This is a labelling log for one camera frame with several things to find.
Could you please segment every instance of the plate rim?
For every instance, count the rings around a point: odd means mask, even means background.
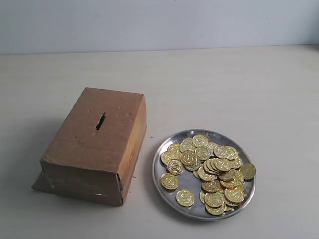
[[[198,217],[198,216],[194,216],[194,215],[191,215],[191,214],[187,214],[185,213],[184,211],[180,210],[179,208],[175,207],[166,197],[165,195],[160,191],[160,188],[159,188],[159,185],[157,184],[157,181],[156,181],[156,178],[155,178],[155,160],[156,160],[156,156],[159,154],[159,151],[160,149],[167,143],[167,141],[169,141],[171,138],[173,138],[174,136],[178,135],[178,134],[181,134],[181,133],[185,133],[185,132],[191,132],[191,131],[200,131],[201,133],[205,133],[205,132],[210,132],[210,133],[216,133],[218,135],[221,135],[222,137],[234,142],[241,150],[242,152],[247,156],[247,159],[249,161],[249,163],[251,163],[251,160],[249,158],[249,156],[247,155],[247,153],[243,150],[243,148],[237,144],[235,141],[233,141],[232,139],[230,139],[229,137],[221,134],[221,133],[218,133],[218,132],[214,132],[214,131],[211,131],[211,130],[207,130],[207,129],[187,129],[187,130],[183,130],[183,131],[180,131],[180,132],[177,132],[177,133],[174,133],[172,134],[171,136],[169,136],[167,139],[164,140],[164,142],[157,148],[156,152],[155,152],[155,155],[153,157],[153,161],[152,161],[152,178],[153,178],[153,182],[154,182],[154,185],[158,191],[158,193],[160,194],[160,196],[165,200],[165,202],[167,204],[169,204],[174,210],[176,210],[177,212],[181,213],[182,215],[188,217],[188,218],[192,218],[192,219],[196,219],[196,220],[200,220],[200,221],[218,221],[218,220],[222,220],[222,219],[226,219],[226,218],[229,218],[229,217],[232,217],[236,214],[238,214],[239,212],[241,212],[251,201],[251,199],[253,198],[254,196],[254,193],[255,193],[255,188],[256,188],[256,176],[253,178],[253,186],[252,186],[252,190],[251,190],[251,193],[249,195],[249,197],[247,198],[246,202],[243,204],[242,207],[240,207],[239,209],[231,212],[230,214],[227,214],[227,215],[223,215],[223,216],[217,216],[217,217],[211,217],[211,218],[204,218],[204,217]]]

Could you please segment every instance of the cardboard box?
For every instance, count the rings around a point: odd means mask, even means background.
[[[145,132],[144,95],[85,88],[41,158],[32,187],[120,206]]]

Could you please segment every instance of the table surface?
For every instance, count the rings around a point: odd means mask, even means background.
[[[144,93],[148,129],[127,202],[33,191],[38,163],[84,87]],[[0,56],[1,238],[318,238],[319,47]],[[157,193],[151,163],[171,134],[203,128],[244,148],[256,192],[198,222]]]

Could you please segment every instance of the white wall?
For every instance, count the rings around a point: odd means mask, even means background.
[[[0,54],[319,43],[319,0],[0,0]]]

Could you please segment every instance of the pile of coins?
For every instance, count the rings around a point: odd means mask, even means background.
[[[234,147],[210,142],[205,134],[171,144],[160,158],[168,171],[161,176],[161,185],[175,190],[179,186],[178,175],[184,169],[192,171],[202,182],[199,199],[212,215],[222,215],[239,206],[245,199],[244,181],[256,175],[255,166],[243,164]],[[190,190],[182,189],[177,192],[176,200],[190,207],[195,196]]]

